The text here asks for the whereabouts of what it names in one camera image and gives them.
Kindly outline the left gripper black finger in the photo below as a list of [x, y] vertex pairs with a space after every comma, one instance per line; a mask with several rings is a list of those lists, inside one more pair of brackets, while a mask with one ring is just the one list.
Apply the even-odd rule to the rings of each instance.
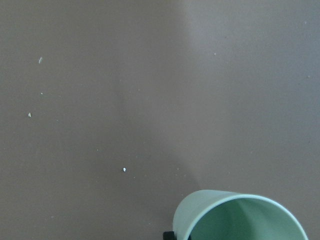
[[175, 240], [175, 232], [174, 231], [165, 231], [162, 234], [163, 240]]

